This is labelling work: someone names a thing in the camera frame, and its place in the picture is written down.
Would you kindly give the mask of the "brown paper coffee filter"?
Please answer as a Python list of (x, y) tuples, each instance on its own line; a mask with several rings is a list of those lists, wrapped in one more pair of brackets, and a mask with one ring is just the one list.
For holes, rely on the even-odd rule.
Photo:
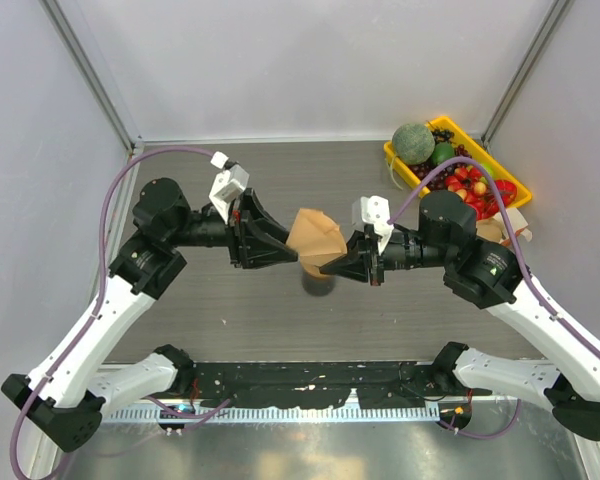
[(346, 254), (347, 246), (340, 226), (321, 210), (300, 208), (286, 244), (298, 254), (298, 261), (319, 269)]

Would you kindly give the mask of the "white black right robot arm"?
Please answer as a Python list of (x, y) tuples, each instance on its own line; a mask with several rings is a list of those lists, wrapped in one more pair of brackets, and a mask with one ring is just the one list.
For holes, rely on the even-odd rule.
[(600, 340), (562, 309), (507, 247), (478, 236), (476, 213), (448, 191), (425, 196), (415, 230), (388, 224), (388, 202), (363, 197), (347, 252), (321, 272), (379, 286), (388, 271), (441, 267), (453, 294), (521, 334), (541, 361), (510, 360), (458, 342), (434, 360), (445, 394), (489, 390), (549, 411), (572, 433), (600, 441)]

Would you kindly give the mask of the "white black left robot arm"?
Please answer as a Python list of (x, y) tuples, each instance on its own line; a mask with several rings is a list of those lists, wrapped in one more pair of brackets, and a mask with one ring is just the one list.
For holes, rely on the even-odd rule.
[(237, 268), (297, 261), (288, 231), (247, 188), (226, 216), (212, 204), (190, 208), (178, 183), (147, 183), (132, 210), (135, 233), (106, 270), (103, 292), (56, 349), (29, 374), (11, 374), (1, 390), (61, 451), (74, 452), (103, 419), (151, 394), (186, 396), (194, 383), (189, 355), (170, 344), (112, 375), (97, 371), (122, 336), (186, 266), (182, 247), (225, 247)]

